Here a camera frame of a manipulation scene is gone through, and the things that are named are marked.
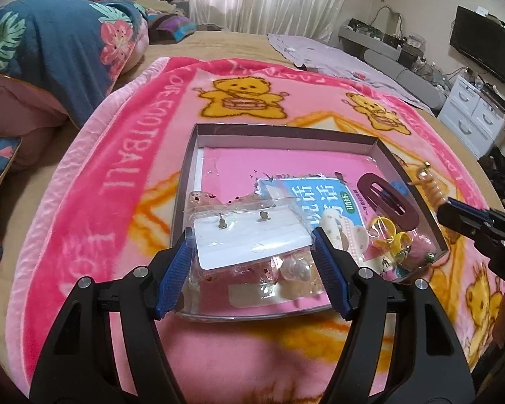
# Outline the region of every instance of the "black flat screen tv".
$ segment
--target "black flat screen tv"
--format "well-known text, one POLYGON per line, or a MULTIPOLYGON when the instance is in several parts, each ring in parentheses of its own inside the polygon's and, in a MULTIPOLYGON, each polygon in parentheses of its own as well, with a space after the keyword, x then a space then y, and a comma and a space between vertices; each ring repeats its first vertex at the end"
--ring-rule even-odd
POLYGON ((505 83, 505 28, 458 6, 451 46, 505 83))

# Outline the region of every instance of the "dresser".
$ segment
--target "dresser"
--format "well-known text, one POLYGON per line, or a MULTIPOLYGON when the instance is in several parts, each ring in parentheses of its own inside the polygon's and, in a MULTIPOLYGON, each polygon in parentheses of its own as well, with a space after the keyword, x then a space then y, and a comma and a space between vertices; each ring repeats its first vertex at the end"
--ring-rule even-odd
POLYGON ((438 120, 479 159, 505 136, 505 113, 458 76, 438 120))

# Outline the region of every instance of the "silver screw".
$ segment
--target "silver screw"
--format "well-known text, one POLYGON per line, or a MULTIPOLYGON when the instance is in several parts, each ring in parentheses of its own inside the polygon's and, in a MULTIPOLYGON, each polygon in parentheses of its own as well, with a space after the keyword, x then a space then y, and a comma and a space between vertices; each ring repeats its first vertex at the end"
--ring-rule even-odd
POLYGON ((426 282, 424 279, 416 279, 415 286, 419 290, 426 290, 428 288, 428 282, 426 282))
POLYGON ((92 283, 92 280, 90 278, 88 278, 87 276, 85 276, 84 278, 79 279, 79 281, 77 282, 77 285, 79 286, 79 288, 85 289, 86 287, 90 286, 91 283, 92 283))
POLYGON ((133 275, 135 275, 135 278, 144 278, 148 272, 149 270, 147 267, 140 266, 133 270, 133 275))
POLYGON ((364 279, 371 279, 374 273, 368 267, 363 267, 359 269, 359 276, 364 279))

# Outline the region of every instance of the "bed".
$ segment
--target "bed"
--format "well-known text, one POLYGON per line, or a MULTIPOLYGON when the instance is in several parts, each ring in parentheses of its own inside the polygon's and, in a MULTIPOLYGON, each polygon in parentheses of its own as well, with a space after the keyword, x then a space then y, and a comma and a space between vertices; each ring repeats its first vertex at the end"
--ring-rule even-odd
MULTIPOLYGON (((200 60, 242 58, 292 67, 268 43, 267 36, 231 32, 197 32, 178 44, 151 45, 141 62, 117 82, 116 89, 142 73, 161 56, 188 56, 200 60)), ((501 202, 484 172, 467 149, 437 119, 425 111, 419 114, 450 146, 473 176, 491 208, 501 209, 501 202)), ((4 255, 0 265, 0 363, 8 372, 5 347, 5 318, 15 265, 25 235, 39 202, 63 154, 77 135, 68 122, 55 135, 39 162, 28 170, 7 176, 0 187, 0 232, 4 233, 4 255)))

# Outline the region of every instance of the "green label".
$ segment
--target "green label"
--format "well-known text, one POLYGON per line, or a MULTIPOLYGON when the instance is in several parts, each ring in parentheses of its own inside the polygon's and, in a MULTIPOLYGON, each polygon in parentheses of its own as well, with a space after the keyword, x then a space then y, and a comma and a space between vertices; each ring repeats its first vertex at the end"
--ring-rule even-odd
POLYGON ((344 207, 349 214, 353 214, 356 212, 356 207, 348 193, 341 191, 340 198, 342 199, 342 202, 344 202, 344 207))

